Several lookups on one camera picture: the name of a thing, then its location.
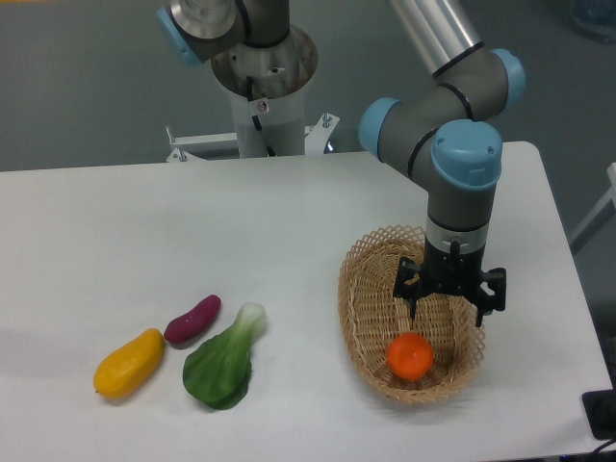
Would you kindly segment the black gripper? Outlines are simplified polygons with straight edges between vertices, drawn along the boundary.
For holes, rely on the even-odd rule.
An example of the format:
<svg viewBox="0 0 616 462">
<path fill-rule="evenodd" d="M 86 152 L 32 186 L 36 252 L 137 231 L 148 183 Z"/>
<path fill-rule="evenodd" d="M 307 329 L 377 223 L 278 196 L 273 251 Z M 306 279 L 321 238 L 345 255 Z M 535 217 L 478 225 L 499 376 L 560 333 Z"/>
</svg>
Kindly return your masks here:
<svg viewBox="0 0 616 462">
<path fill-rule="evenodd" d="M 400 257 L 393 297 L 401 298 L 416 317 L 417 302 L 432 294 L 464 296 L 473 299 L 475 326 L 494 311 L 501 312 L 506 303 L 506 269 L 482 271 L 485 247 L 467 254 L 451 255 L 426 242 L 422 265 Z"/>
</svg>

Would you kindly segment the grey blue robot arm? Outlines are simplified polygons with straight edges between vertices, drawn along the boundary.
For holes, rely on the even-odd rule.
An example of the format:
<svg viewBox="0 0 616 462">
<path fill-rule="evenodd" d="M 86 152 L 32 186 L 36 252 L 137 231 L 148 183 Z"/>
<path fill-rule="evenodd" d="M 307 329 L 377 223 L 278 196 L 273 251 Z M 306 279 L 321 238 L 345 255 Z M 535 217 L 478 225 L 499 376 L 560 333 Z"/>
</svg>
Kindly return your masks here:
<svg viewBox="0 0 616 462">
<path fill-rule="evenodd" d="M 520 61 L 484 46 L 456 1 L 397 1 L 398 18 L 435 81 L 421 103 L 394 98 L 364 112 L 361 145 L 428 195 L 424 257 L 402 258 L 394 286 L 410 306 L 429 295 L 460 295 L 480 316 L 501 311 L 504 269 L 483 270 L 502 140 L 489 119 L 526 87 Z M 209 63 L 234 107 L 240 155 L 306 152 L 300 93 L 318 54 L 292 25 L 285 1 L 171 1 L 158 21 L 189 65 Z"/>
</svg>

